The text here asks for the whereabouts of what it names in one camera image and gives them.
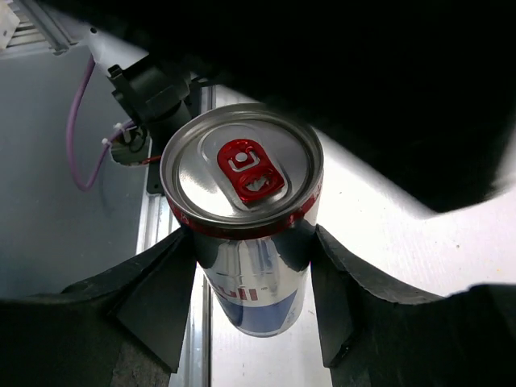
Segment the silver blue can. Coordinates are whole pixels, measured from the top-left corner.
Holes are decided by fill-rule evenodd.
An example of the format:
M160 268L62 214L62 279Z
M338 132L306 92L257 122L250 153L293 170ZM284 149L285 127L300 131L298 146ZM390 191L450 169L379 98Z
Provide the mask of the silver blue can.
M323 185L314 128L261 103L222 106L179 129L160 179L229 321L271 337L298 319Z

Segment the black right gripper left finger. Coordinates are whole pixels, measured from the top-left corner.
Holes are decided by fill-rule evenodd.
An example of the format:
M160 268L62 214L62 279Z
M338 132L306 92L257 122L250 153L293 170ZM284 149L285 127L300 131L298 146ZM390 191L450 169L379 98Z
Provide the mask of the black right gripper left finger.
M195 270L189 237L176 230L60 293L2 300L2 385L168 385Z

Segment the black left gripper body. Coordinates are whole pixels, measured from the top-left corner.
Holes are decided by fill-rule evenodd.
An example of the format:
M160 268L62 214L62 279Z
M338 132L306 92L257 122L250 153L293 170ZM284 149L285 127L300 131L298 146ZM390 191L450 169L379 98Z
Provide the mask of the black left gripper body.
M433 211L515 184L512 1L55 1L305 119Z

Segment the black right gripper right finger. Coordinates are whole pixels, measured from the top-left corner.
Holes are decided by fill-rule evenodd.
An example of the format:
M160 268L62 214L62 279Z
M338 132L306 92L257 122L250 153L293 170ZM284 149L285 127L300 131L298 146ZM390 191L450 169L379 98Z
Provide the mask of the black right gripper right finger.
M382 272L322 227L316 236L311 279L333 385L514 385L513 285L442 298Z

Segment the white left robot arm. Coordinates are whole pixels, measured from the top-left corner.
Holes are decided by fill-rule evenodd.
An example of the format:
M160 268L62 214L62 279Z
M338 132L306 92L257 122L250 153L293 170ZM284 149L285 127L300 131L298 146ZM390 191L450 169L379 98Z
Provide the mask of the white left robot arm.
M512 1L53 1L148 53L111 71L135 120L196 74L330 136L427 208L495 197L515 128Z

